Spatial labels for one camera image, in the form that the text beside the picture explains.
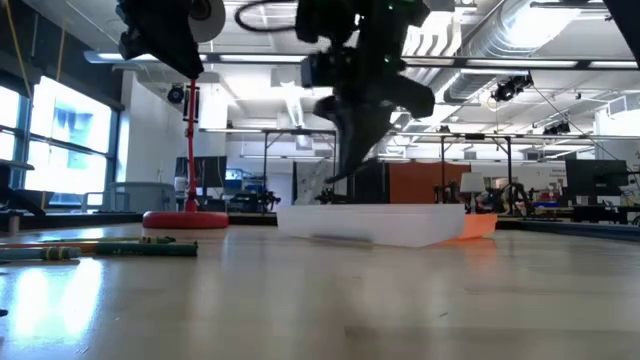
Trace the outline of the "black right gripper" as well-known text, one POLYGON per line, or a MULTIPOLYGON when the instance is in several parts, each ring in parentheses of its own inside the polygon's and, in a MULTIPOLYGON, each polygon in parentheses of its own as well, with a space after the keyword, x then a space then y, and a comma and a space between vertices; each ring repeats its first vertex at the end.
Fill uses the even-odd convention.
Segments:
POLYGON ((401 108, 418 118, 430 117, 436 100, 431 88, 400 74, 401 60, 369 61, 351 47, 324 51, 341 52, 347 58, 344 84, 330 87, 332 94, 318 100, 313 109, 314 115, 336 126, 338 167, 325 179, 336 183, 363 166, 371 148, 390 130, 393 112, 401 108))

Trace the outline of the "translucent white supply box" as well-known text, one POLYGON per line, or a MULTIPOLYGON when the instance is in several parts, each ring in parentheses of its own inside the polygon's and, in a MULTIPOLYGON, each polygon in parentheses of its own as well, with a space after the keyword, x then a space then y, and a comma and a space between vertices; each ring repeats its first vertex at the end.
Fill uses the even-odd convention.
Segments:
POLYGON ((277 212, 287 236, 421 248, 462 234, 461 204, 294 205, 277 212))

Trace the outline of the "orange plastic box lid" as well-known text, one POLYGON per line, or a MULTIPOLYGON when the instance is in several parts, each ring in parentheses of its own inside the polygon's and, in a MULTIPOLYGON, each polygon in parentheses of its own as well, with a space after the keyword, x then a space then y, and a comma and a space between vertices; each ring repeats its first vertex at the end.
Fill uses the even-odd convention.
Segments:
POLYGON ((496 231, 498 216, 493 213, 468 214, 465 216, 464 228, 460 239, 482 238, 496 231))

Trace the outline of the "thin green crayon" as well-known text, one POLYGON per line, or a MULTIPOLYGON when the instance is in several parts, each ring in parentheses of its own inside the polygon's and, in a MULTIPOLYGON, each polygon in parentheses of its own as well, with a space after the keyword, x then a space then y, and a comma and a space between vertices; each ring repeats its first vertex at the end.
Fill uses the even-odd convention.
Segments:
POLYGON ((40 240, 40 243, 139 243, 139 244, 170 244, 176 239, 169 236, 132 236, 132 237, 102 237, 102 238, 65 238, 40 240))

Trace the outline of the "green marker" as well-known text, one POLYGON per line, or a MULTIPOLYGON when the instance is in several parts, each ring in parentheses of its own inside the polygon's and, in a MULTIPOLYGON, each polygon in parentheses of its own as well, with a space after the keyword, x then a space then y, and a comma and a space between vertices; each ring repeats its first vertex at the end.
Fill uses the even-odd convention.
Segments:
POLYGON ((196 257, 198 245, 147 244, 147 243, 99 243, 93 253, 104 256, 181 256, 196 257))

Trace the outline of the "dark marker with yellow band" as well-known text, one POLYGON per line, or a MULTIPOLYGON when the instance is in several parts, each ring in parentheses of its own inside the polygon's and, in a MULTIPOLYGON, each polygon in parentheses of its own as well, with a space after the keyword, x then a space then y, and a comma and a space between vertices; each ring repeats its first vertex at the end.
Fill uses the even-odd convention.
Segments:
POLYGON ((81 253, 77 247, 12 248, 0 250, 0 260, 62 261, 78 258, 81 253))

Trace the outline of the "orange partition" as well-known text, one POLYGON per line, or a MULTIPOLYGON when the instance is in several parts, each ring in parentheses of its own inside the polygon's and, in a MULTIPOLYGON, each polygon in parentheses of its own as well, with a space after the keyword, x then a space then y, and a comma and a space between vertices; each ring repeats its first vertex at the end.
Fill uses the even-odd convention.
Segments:
POLYGON ((461 181, 463 173, 471 171, 469 164, 454 163, 391 163, 389 191, 391 204, 434 204, 435 188, 442 183, 461 181))

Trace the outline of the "white lamp shade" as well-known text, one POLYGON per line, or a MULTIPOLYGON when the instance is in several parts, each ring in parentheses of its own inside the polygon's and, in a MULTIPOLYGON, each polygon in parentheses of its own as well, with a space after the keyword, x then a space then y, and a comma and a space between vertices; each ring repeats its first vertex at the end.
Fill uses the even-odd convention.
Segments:
POLYGON ((466 172, 461 175, 459 191, 461 193, 481 193, 486 190, 484 177, 479 172, 466 172))

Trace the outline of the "large bright window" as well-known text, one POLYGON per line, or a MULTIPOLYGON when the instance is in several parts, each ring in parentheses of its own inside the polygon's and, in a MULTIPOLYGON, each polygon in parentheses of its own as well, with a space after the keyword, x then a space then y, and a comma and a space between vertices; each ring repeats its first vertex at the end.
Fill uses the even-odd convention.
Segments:
POLYGON ((118 113, 43 77, 30 97, 0 86, 0 159, 25 162, 9 184, 39 206, 97 207, 114 165, 118 113))

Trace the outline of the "overhead light bar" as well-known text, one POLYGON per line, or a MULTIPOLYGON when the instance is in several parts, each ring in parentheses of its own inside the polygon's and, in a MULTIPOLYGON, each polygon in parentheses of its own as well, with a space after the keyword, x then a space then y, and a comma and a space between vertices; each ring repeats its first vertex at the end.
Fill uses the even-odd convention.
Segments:
MULTIPOLYGON (((202 53, 203 64, 228 63, 251 65, 293 65, 305 54, 270 53, 202 53)), ((461 56, 405 56, 407 67, 455 69, 523 69, 545 71, 636 71, 638 63, 624 59, 547 59, 547 58, 477 58, 461 56)))

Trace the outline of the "grey plastic bin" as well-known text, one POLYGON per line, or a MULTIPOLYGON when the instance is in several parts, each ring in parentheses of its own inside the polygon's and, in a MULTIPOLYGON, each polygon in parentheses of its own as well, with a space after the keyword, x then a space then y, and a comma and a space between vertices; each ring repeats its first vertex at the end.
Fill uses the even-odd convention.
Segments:
POLYGON ((114 182, 105 190, 103 208, 106 211, 133 212, 175 211, 174 186, 159 182, 114 182))

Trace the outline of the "red stand with white disc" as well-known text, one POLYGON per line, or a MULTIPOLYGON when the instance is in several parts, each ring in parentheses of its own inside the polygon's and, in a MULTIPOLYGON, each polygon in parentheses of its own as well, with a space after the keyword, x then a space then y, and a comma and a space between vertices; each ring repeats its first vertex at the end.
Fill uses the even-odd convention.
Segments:
MULTIPOLYGON (((188 21, 198 46, 198 52, 198 42, 200 40, 213 39, 221 32, 224 27, 225 16, 226 11, 223 0, 193 0, 193 7, 190 10, 188 21)), ((195 113, 199 99, 196 87, 197 79, 188 79, 189 96, 186 102, 188 110, 187 128, 185 130, 188 147, 188 189, 184 200, 184 210, 181 212, 148 212, 143 216, 143 225, 146 228, 214 229, 228 226, 228 217, 226 215, 203 213, 198 210, 194 159, 195 113)))

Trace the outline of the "large black monitor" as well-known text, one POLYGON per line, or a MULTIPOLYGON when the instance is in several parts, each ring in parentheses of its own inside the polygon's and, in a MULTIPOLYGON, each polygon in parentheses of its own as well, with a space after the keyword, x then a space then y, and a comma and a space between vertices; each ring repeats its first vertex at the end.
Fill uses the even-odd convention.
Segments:
POLYGON ((566 160, 565 169, 571 196, 620 196, 629 185, 623 160, 566 160))

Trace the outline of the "black metal frame rig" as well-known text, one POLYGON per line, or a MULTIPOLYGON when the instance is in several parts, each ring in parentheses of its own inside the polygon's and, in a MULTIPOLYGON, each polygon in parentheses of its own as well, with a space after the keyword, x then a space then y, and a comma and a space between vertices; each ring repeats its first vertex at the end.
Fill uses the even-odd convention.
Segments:
POLYGON ((445 141, 447 138, 453 138, 455 140, 468 140, 468 141, 481 141, 481 140, 491 140, 495 143, 506 155, 507 155, 507 179, 508 185, 513 185, 513 170, 512 170, 512 137, 507 135, 499 135, 499 134, 483 134, 483 133, 442 133, 438 136, 440 143, 440 185, 441 185, 441 195, 445 194, 443 188, 445 187, 446 180, 446 169, 445 169, 445 141))
POLYGON ((270 158, 272 159, 280 159, 280 160, 291 160, 293 165, 293 199, 297 198, 297 165, 298 160, 316 160, 314 166, 314 172, 308 173, 308 186, 311 191, 311 195, 315 192, 320 193, 325 186, 325 181, 320 177, 320 170, 323 165, 328 165, 329 160, 332 160, 332 172, 336 174, 336 150, 337 150, 337 139, 338 135, 335 130, 323 130, 323 129, 308 129, 308 128, 286 128, 286 129, 262 129, 261 132, 264 134, 264 146, 263 146, 263 185, 262 192, 260 194, 260 199, 262 201, 262 205, 266 206, 267 204, 276 204, 277 201, 269 194, 267 187, 267 162, 270 158), (282 135, 292 135, 292 136, 306 136, 312 137, 314 135, 318 136, 332 136, 333 142, 330 143, 330 147, 332 148, 332 153, 330 156, 303 156, 303 155, 274 155, 270 156, 268 154, 269 148, 276 143, 282 135))

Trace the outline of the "silver ventilation duct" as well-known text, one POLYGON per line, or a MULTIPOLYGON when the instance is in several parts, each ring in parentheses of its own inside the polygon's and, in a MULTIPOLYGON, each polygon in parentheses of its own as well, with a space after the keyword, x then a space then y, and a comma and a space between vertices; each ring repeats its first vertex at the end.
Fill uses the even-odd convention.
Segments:
MULTIPOLYGON (((479 31, 462 46, 464 57, 526 58, 556 38, 580 13, 575 8, 543 8, 547 0, 505 0, 479 31)), ((490 84, 493 74, 443 69, 432 85, 443 100, 464 103, 490 84)))

